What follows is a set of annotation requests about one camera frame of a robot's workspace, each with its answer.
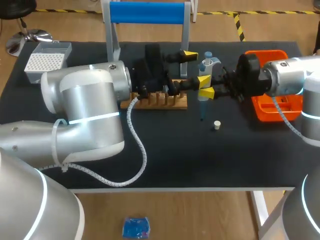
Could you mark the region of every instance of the orange tray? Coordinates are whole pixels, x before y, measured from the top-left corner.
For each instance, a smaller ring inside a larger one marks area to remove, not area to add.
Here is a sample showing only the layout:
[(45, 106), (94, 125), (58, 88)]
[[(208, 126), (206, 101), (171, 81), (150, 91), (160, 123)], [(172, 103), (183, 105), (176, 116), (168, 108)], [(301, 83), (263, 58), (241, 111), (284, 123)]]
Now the orange tray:
[[(245, 54), (255, 54), (260, 61), (261, 67), (263, 67), (265, 63), (269, 61), (277, 61), (288, 58), (286, 52), (282, 50), (251, 50), (246, 51)], [(302, 111), (302, 99), (303, 97), (301, 95), (276, 97), (279, 107), (289, 121), (295, 120), (300, 115)], [(253, 96), (251, 100), (256, 115), (261, 122), (283, 121), (271, 97), (264, 94), (262, 96)]]

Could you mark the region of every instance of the coiled cable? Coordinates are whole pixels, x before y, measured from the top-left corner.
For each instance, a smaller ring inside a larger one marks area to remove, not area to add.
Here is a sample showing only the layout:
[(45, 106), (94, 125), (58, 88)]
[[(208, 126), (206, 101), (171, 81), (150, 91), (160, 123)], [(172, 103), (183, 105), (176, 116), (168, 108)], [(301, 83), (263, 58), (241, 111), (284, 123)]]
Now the coiled cable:
[(277, 100), (276, 100), (276, 98), (274, 96), (272, 97), (272, 101), (273, 101), (273, 103), (275, 105), (275, 108), (279, 112), (281, 118), (283, 119), (284, 123), (292, 130), (292, 132), (294, 132), (300, 138), (302, 138), (301, 132), (299, 132), (297, 129), (295, 129), (295, 127), (292, 126), (292, 124), (288, 121), (288, 119), (286, 118), (285, 114), (282, 112), (282, 110), (281, 110), (281, 108), (280, 108), (279, 104), (277, 103)]
[[(125, 186), (135, 182), (142, 175), (142, 173), (145, 171), (146, 166), (147, 166), (147, 152), (146, 152), (146, 149), (145, 149), (143, 143), (141, 142), (140, 138), (138, 137), (138, 135), (137, 135), (137, 133), (136, 133), (136, 131), (134, 129), (134, 126), (132, 124), (132, 121), (131, 121), (132, 109), (134, 108), (135, 104), (138, 101), (139, 100), (138, 100), (137, 97), (134, 98), (131, 101), (131, 103), (129, 104), (127, 112), (126, 112), (126, 121), (127, 121), (129, 130), (130, 130), (132, 136), (134, 137), (136, 143), (138, 144), (138, 146), (139, 146), (139, 148), (141, 150), (141, 153), (142, 153), (142, 165), (141, 165), (141, 168), (140, 168), (139, 172), (134, 177), (132, 177), (131, 179), (129, 179), (127, 181), (124, 181), (124, 182), (114, 182), (114, 181), (110, 181), (110, 180), (104, 178), (103, 176), (100, 176), (99, 174), (95, 173), (94, 171), (91, 171), (90, 169), (88, 169), (88, 168), (86, 168), (84, 166), (80, 166), (80, 165), (77, 165), (77, 164), (74, 164), (74, 163), (66, 163), (66, 164), (63, 164), (62, 166), (64, 168), (73, 168), (73, 169), (77, 169), (79, 171), (82, 171), (82, 172), (92, 176), (93, 178), (97, 179), (98, 181), (102, 182), (103, 184), (106, 184), (106, 185), (111, 186), (111, 187), (121, 188), (121, 187), (125, 187)], [(42, 171), (42, 170), (52, 169), (52, 168), (57, 168), (57, 167), (61, 167), (61, 166), (59, 166), (57, 164), (52, 164), (52, 165), (49, 165), (49, 166), (44, 166), (44, 167), (38, 168), (38, 170)]]

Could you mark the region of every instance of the blue package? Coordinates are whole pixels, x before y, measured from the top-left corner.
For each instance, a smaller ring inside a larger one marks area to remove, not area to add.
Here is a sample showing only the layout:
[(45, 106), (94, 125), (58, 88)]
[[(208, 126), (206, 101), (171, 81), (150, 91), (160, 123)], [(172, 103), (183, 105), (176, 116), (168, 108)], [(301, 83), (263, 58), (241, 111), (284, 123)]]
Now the blue package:
[(149, 238), (150, 225), (147, 217), (131, 218), (124, 220), (122, 237), (128, 239), (147, 239)]

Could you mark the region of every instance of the black table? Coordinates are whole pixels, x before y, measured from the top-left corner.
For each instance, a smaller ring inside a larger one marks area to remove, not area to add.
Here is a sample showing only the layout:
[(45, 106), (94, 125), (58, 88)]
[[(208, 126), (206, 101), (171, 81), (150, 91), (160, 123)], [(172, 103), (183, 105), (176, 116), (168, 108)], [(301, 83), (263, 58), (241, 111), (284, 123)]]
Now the black table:
[[(49, 113), (39, 86), (31, 85), (24, 73), (36, 43), (27, 42), (14, 65), (0, 99), (0, 124), (34, 120), (53, 123), (57, 116)], [(164, 42), (165, 53), (179, 49), (179, 43)], [(239, 56), (248, 50), (281, 49), (289, 57), (300, 56), (294, 42), (191, 42), (189, 50), (211, 51), (227, 68), (236, 67)], [(106, 44), (73, 42), (68, 66), (97, 64), (107, 61)], [(130, 67), (144, 55), (144, 43), (122, 43), (120, 59)], [(188, 64), (188, 75), (198, 74), (198, 62)], [(172, 76), (178, 65), (171, 66)], [(239, 104), (229, 97), (210, 101), (204, 121), (200, 121), (195, 92), (188, 92), (188, 110), (136, 110), (132, 122), (144, 143), (148, 163), (143, 175), (127, 188), (166, 190), (218, 188), (264, 189), (296, 186), (319, 162), (320, 150), (304, 143), (283, 123), (258, 121), (250, 100)], [(126, 113), (120, 113), (125, 139), (124, 150), (111, 158), (83, 162), (105, 178), (122, 182), (140, 169), (142, 156), (129, 132)], [(210, 131), (215, 120), (219, 131)], [(295, 123), (299, 129), (299, 120)], [(109, 188), (75, 169), (44, 172), (70, 189)]]

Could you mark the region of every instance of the blue foam bar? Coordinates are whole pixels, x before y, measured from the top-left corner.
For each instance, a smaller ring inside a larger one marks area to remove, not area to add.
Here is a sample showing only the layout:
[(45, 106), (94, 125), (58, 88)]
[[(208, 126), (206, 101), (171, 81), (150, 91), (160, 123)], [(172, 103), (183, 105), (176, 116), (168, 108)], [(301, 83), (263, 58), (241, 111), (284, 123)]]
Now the blue foam bar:
[(111, 22), (118, 24), (184, 24), (185, 4), (111, 1)]

